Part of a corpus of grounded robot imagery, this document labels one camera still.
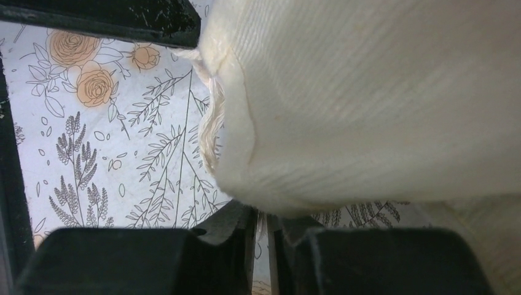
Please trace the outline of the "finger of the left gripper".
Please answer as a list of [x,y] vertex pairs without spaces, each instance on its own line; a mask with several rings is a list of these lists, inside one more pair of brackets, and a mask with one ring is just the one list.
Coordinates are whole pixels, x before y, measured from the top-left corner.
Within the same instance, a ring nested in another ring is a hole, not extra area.
[[194,49],[202,21],[189,1],[1,0],[1,20],[127,42]]
[[34,254],[5,66],[1,63],[1,294],[23,294],[20,280]]

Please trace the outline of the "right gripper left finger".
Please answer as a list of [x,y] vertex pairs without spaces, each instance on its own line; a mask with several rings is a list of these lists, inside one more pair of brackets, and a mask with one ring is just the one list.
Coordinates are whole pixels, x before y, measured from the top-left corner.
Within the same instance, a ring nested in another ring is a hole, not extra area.
[[251,294],[257,211],[231,200],[192,228],[202,244],[197,286],[205,294]]

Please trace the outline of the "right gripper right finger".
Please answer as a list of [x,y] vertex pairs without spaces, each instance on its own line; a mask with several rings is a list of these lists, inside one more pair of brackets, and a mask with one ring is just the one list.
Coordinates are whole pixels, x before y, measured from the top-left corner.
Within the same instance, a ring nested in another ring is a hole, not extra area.
[[314,255],[307,232],[323,225],[307,216],[267,218],[270,279],[273,294],[319,294]]

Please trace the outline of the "large strawberry print cushion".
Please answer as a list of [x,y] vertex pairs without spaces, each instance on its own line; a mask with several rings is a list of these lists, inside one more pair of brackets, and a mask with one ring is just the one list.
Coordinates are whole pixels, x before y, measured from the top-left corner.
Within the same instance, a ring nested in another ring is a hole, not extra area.
[[221,191],[282,216],[406,201],[520,293],[519,1],[215,1]]

